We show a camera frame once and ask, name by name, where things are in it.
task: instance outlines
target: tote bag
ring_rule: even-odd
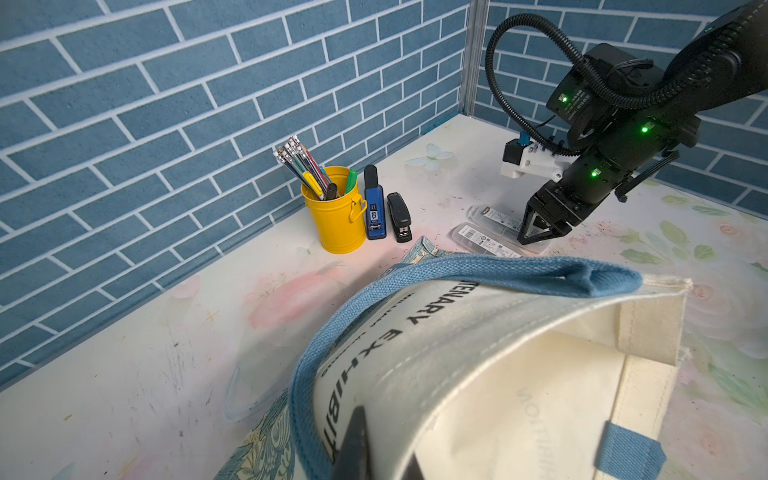
[[[296,366],[287,407],[303,473],[331,478],[362,406],[374,480],[414,468],[427,480],[652,480],[689,288],[572,257],[401,263]]]

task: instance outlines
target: table surface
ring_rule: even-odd
[[[511,137],[458,116],[378,164],[414,238],[461,250],[447,234],[471,205],[523,208],[545,180],[498,174]],[[694,279],[661,478],[766,478],[768,222],[650,181],[629,197],[545,255]],[[0,392],[0,478],[213,478],[319,325],[411,245],[332,255],[300,210]]]

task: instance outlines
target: blue brick wallpaper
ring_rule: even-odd
[[[468,0],[0,7],[0,389],[458,113]]]
[[[528,0],[491,2],[485,28],[475,116],[504,127],[507,114],[492,98],[485,80],[485,46],[507,17],[531,12],[549,18],[582,53],[606,42],[666,68],[707,23],[743,0]],[[571,64],[548,38],[530,28],[507,31],[496,49],[499,87],[512,107],[540,123],[551,116],[545,104]],[[768,218],[768,91],[702,111],[699,144],[680,147],[680,160],[654,179]],[[555,118],[541,131],[563,136],[568,125]]]

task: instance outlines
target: yellow pen holder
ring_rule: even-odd
[[[349,168],[326,167],[326,173],[339,188],[346,189]],[[357,250],[366,241],[366,223],[364,213],[368,202],[363,200],[357,187],[335,200],[320,199],[305,185],[301,186],[304,204],[310,209],[315,220],[320,243],[330,253],[349,253]]]

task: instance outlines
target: blue fabric tab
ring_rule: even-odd
[[[598,455],[598,470],[619,480],[656,480],[667,456],[661,444],[608,422]]]
[[[325,480],[331,471],[312,408],[315,374],[323,358],[346,327],[368,307],[407,286],[436,279],[466,280],[527,293],[577,298],[631,293],[643,283],[643,277],[632,269],[574,257],[509,259],[457,254],[392,270],[360,290],[333,314],[312,338],[293,371],[288,415],[293,446],[309,480]]]

